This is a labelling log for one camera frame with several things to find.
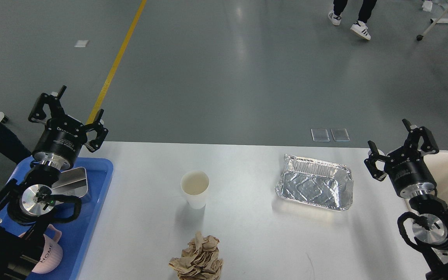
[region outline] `yellow floor line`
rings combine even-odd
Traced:
[[[139,20],[139,16],[141,16],[141,13],[143,12],[145,4],[146,4],[146,0],[143,0],[141,2],[141,5],[139,5],[139,8],[137,9],[136,15],[135,15],[134,19],[132,20],[132,23],[131,23],[131,26],[129,27],[128,33],[126,34],[126,37],[124,38],[121,49],[119,50],[119,53],[117,53],[117,57],[114,60],[114,64],[112,65],[112,68],[110,69],[110,72],[108,73],[107,79],[105,80],[105,83],[103,84],[103,87],[101,88],[100,95],[98,95],[98,99],[96,99],[96,103],[93,106],[93,110],[91,110],[91,114],[89,115],[89,118],[87,119],[87,122],[86,122],[87,124],[90,124],[93,122],[93,120],[96,116],[96,112],[98,112],[98,110],[101,108],[103,99],[105,99],[105,95],[107,94],[108,88],[110,87],[110,83],[112,83],[112,79],[114,78],[115,72],[117,71],[117,68],[119,67],[122,56],[124,55],[124,52],[126,51],[126,48],[128,47],[128,43],[132,36],[132,32],[134,32],[134,28],[136,27],[136,24]]]

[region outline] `white sneaker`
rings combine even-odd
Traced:
[[[355,32],[359,37],[363,39],[371,40],[371,35],[369,35],[368,33],[368,27],[362,21],[356,21],[354,24],[352,24],[350,30]]]
[[[335,26],[340,25],[341,22],[341,16],[337,16],[334,14],[334,10],[329,11],[329,14],[327,14],[327,17],[331,21],[331,23]]]

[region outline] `person's leg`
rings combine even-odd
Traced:
[[[367,23],[368,19],[371,18],[371,12],[375,8],[376,0],[364,0],[362,2],[362,7],[359,11],[358,21],[362,21],[363,23]]]
[[[333,0],[333,11],[335,16],[339,16],[345,7],[347,6],[348,0]]]
[[[0,153],[16,164],[31,155],[18,137],[3,124],[0,124]]]

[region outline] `foil container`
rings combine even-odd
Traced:
[[[286,200],[345,211],[352,206],[354,181],[345,165],[285,154],[276,194]]]

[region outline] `crumpled brown paper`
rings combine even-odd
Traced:
[[[177,271],[180,280],[219,280],[222,259],[219,259],[219,239],[212,235],[203,237],[197,231],[181,257],[173,257],[169,266]]]

